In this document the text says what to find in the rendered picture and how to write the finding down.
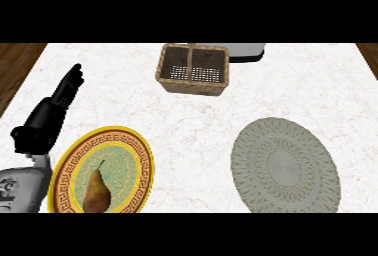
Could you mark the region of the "yellow patterned plate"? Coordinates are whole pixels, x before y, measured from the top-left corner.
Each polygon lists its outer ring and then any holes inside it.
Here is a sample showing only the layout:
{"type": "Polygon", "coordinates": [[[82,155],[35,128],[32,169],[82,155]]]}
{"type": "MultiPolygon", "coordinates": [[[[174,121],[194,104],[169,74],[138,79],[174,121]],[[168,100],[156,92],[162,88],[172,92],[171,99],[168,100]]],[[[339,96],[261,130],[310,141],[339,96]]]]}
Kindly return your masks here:
{"type": "Polygon", "coordinates": [[[106,126],[70,145],[53,170],[47,193],[51,213],[82,213],[91,174],[109,190],[106,213],[141,210],[153,183],[153,156],[144,138],[129,128],[106,126]]]}

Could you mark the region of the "pale grey appliance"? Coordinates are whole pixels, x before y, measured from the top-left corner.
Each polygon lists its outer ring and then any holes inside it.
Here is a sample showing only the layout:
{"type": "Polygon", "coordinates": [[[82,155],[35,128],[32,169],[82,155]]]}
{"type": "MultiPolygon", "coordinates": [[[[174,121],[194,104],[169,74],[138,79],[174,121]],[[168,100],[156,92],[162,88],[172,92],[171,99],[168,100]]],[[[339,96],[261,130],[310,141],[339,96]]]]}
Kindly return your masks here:
{"type": "Polygon", "coordinates": [[[264,55],[264,43],[231,43],[228,49],[228,61],[231,63],[256,62],[264,55]]]}

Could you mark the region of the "round grey woven placemat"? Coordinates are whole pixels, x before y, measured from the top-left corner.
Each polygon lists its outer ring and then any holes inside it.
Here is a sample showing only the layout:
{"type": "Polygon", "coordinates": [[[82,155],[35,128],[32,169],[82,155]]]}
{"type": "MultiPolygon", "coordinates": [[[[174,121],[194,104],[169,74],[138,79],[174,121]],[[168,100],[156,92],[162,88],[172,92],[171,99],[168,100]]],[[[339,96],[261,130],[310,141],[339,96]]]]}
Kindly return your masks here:
{"type": "Polygon", "coordinates": [[[249,211],[338,211],[336,166],[318,139],[295,122],[267,117],[246,125],[233,143],[230,170],[249,211]]]}

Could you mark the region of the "brown pear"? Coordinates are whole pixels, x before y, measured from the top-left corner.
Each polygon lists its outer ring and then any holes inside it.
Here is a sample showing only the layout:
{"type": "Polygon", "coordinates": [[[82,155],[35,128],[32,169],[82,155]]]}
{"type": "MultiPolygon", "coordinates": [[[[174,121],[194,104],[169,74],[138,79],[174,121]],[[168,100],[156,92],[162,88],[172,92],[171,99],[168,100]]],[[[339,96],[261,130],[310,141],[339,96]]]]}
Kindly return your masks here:
{"type": "Polygon", "coordinates": [[[100,166],[94,169],[90,180],[87,193],[82,201],[82,211],[85,213],[103,213],[110,205],[110,191],[106,187],[100,166]]]}

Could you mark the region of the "wicker basket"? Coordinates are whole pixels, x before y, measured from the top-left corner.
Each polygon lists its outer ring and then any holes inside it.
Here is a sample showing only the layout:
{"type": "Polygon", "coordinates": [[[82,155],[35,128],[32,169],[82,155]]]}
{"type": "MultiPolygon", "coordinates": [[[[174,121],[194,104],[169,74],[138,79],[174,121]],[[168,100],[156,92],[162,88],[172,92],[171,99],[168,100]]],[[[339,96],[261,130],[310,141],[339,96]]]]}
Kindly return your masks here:
{"type": "Polygon", "coordinates": [[[194,43],[166,43],[155,79],[169,93],[218,96],[228,85],[228,50],[194,43]]]}

